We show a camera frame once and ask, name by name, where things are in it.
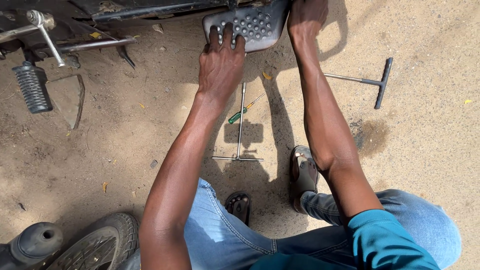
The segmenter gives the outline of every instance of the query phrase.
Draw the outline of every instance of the shirt sleeve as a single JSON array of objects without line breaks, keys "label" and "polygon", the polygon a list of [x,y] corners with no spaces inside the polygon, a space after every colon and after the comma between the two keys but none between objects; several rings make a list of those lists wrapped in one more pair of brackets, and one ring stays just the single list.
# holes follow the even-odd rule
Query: shirt sleeve
[{"label": "shirt sleeve", "polygon": [[385,210],[356,215],[348,223],[347,233],[358,269],[440,270],[432,256]]}]

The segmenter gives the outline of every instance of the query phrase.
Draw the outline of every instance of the forearm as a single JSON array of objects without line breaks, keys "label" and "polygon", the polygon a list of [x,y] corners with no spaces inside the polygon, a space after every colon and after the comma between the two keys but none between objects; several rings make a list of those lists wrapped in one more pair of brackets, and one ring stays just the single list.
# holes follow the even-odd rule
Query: forearm
[{"label": "forearm", "polygon": [[[205,147],[219,115],[208,109],[208,102],[202,95],[196,95],[185,125],[150,190],[140,228],[144,269],[152,266],[149,264],[152,258],[161,257],[164,266],[190,265],[183,229],[195,197]],[[150,252],[156,255],[143,256]]]},{"label": "forearm", "polygon": [[307,140],[343,218],[382,209],[361,169],[357,147],[316,57],[316,45],[294,44],[304,100]]}]

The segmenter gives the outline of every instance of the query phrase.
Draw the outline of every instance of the screwdriver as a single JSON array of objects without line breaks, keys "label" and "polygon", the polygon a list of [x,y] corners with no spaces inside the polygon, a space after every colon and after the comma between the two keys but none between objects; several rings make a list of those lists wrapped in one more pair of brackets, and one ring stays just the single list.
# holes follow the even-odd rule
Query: screwdriver
[{"label": "screwdriver", "polygon": [[[247,110],[253,105],[255,104],[255,102],[257,102],[261,97],[263,97],[267,92],[263,93],[261,96],[259,96],[256,100],[252,101],[250,104],[248,104],[246,107],[243,107],[243,113],[247,113]],[[230,119],[228,120],[228,122],[230,124],[233,124],[236,120],[238,120],[240,118],[240,112],[237,112],[235,113],[232,117],[230,117]]]}]

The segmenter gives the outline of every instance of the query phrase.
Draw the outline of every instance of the motorcycle tire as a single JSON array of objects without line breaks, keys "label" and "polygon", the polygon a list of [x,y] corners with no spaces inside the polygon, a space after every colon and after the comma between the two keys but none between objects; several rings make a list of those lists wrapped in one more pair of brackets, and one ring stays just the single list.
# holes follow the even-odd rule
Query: motorcycle tire
[{"label": "motorcycle tire", "polygon": [[90,224],[53,258],[46,270],[116,270],[138,249],[137,219],[117,213]]}]

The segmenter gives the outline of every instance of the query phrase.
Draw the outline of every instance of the sandal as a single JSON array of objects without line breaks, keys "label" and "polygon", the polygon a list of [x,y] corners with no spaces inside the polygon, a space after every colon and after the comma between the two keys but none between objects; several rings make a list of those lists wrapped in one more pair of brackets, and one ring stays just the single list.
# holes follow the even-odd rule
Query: sandal
[{"label": "sandal", "polygon": [[228,196],[225,201],[225,209],[228,213],[240,219],[247,226],[250,222],[250,210],[252,200],[246,191],[237,191]]},{"label": "sandal", "polygon": [[[293,174],[293,166],[297,166],[299,171],[299,176],[296,180]],[[310,175],[309,168],[315,169],[315,179]],[[307,146],[296,146],[293,148],[292,154],[290,155],[290,203],[298,213],[300,212],[294,207],[295,199],[300,197],[305,191],[317,193],[319,177],[320,173],[317,170],[310,148]]]}]

